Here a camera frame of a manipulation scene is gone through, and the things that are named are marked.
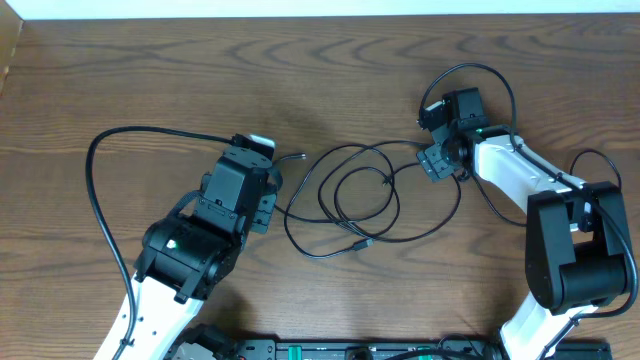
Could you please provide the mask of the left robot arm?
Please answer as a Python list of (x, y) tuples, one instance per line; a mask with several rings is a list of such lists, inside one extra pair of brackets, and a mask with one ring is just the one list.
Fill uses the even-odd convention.
[(133, 293), (96, 356), (161, 359), (234, 268), (249, 232), (265, 233), (282, 180), (270, 146), (230, 146), (201, 187), (143, 236)]

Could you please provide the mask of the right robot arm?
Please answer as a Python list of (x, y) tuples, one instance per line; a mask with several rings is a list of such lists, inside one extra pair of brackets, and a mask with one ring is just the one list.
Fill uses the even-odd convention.
[(499, 188), (526, 216), (529, 293), (499, 331), (497, 355), (544, 359), (581, 320), (638, 294), (639, 275), (619, 186), (588, 183), (533, 152), (507, 125), (491, 125), (476, 88), (419, 110), (433, 145), (418, 152), (426, 174), (455, 172)]

